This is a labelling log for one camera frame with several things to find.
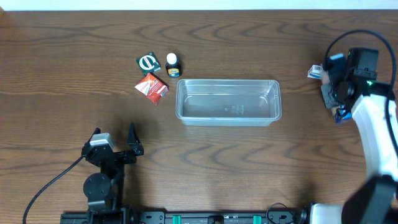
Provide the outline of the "blue fever patch box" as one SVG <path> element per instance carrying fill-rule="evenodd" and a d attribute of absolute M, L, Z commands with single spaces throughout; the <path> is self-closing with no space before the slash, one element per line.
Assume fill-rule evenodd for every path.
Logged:
<path fill-rule="evenodd" d="M 331 109 L 333 119 L 336 125 L 341 125 L 352 119 L 352 114 L 345 105 L 339 105 Z"/>

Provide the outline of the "green square packet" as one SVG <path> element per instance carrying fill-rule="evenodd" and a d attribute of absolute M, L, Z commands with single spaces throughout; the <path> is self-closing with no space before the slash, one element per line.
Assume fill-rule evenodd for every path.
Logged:
<path fill-rule="evenodd" d="M 149 52 L 136 60 L 143 75 L 146 77 L 149 73 L 154 73 L 161 69 L 160 62 L 153 52 Z"/>

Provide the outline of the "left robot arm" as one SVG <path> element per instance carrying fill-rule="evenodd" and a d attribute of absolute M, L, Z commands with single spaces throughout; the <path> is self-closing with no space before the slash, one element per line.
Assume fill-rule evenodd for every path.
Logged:
<path fill-rule="evenodd" d="M 82 156 L 86 161 L 100 168 L 100 171 L 90 175 L 83 185 L 90 211 L 99 213 L 121 208 L 124 166 L 136 163 L 137 157 L 144 154 L 134 123 L 131 123 L 129 127 L 127 145 L 128 150 L 115 152 L 115 143 L 111 135 L 96 128 L 83 146 Z"/>

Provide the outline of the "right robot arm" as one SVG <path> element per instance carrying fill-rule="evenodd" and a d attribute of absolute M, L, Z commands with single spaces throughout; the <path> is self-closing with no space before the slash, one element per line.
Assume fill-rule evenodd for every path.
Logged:
<path fill-rule="evenodd" d="M 320 68 L 325 106 L 334 118 L 356 123 L 366 160 L 366 182 L 343 204 L 315 203 L 307 223 L 397 223 L 397 117 L 390 84 L 377 80 L 378 51 L 353 48 L 329 56 Z"/>

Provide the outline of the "white medicine box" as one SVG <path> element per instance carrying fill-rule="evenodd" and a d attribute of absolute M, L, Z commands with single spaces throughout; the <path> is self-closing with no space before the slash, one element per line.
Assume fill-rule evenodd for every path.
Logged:
<path fill-rule="evenodd" d="M 312 65 L 307 72 L 307 77 L 320 80 L 322 77 L 322 70 L 323 68 L 321 65 Z"/>

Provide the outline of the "red square packet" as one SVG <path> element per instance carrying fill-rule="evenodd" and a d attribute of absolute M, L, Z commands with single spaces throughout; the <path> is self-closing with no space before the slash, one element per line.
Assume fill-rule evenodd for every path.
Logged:
<path fill-rule="evenodd" d="M 134 88 L 155 105 L 169 92 L 168 86 L 152 73 L 148 73 Z"/>

